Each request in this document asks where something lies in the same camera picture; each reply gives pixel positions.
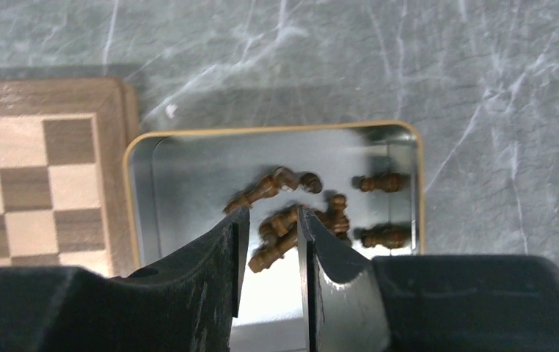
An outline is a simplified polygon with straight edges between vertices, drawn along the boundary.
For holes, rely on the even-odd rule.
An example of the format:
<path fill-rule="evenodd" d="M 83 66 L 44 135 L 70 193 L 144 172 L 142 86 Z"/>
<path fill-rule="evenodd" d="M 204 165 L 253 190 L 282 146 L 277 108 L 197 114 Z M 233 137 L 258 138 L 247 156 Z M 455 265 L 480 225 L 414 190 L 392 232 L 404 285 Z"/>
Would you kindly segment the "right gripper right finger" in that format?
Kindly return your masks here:
<path fill-rule="evenodd" d="M 305 206 L 297 231 L 306 349 L 387 351 L 390 326 L 372 262 Z"/>

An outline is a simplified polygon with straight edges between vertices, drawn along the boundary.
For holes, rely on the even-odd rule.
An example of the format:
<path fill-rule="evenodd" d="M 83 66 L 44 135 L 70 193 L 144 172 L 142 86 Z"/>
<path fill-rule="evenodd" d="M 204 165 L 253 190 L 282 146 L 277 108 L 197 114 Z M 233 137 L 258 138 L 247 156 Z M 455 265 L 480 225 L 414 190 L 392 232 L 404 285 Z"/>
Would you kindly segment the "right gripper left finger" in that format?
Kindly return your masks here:
<path fill-rule="evenodd" d="M 228 351 L 249 245 L 239 208 L 185 246 L 116 279 L 110 351 Z"/>

